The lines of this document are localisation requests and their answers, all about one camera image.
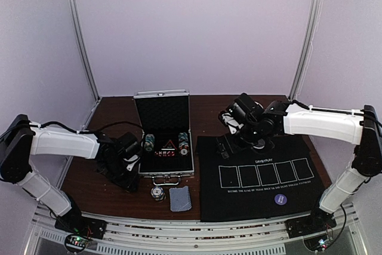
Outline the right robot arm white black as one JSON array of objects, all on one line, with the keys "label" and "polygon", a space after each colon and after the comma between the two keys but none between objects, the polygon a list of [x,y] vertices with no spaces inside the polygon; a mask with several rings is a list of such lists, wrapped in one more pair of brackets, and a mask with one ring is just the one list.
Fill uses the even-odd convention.
[{"label": "right robot arm white black", "polygon": [[229,132],[217,140],[219,153],[228,158],[241,150],[266,153],[277,136],[307,136],[354,147],[353,159],[321,197],[309,216],[300,220],[318,232],[371,178],[381,174],[381,122],[375,108],[333,109],[305,105],[297,100],[275,100],[264,107],[246,93],[218,115]]}]

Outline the purple small blind button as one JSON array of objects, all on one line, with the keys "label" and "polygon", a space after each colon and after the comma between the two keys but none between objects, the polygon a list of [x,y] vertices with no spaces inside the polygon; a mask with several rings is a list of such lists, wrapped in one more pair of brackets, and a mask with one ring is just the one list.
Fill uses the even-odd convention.
[{"label": "purple small blind button", "polygon": [[277,205],[283,206],[288,202],[288,199],[286,195],[279,193],[275,195],[274,202]]}]

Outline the clear acrylic dealer button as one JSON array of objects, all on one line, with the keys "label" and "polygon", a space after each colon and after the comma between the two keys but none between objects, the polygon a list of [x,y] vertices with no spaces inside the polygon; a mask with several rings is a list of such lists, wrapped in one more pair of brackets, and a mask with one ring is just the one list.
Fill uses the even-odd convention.
[{"label": "clear acrylic dealer button", "polygon": [[256,150],[261,150],[265,147],[266,142],[263,139],[260,139],[257,143],[255,143],[252,148]]}]

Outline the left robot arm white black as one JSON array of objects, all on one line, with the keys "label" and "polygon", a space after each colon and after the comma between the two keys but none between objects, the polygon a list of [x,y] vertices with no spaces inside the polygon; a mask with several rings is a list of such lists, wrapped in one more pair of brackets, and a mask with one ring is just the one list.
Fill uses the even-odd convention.
[{"label": "left robot arm white black", "polygon": [[1,135],[1,180],[18,185],[46,205],[56,222],[74,234],[89,227],[74,199],[40,175],[32,155],[66,155],[94,159],[98,170],[127,192],[138,189],[136,163],[141,146],[132,133],[111,138],[102,130],[73,130],[57,121],[32,122],[19,114]]}]

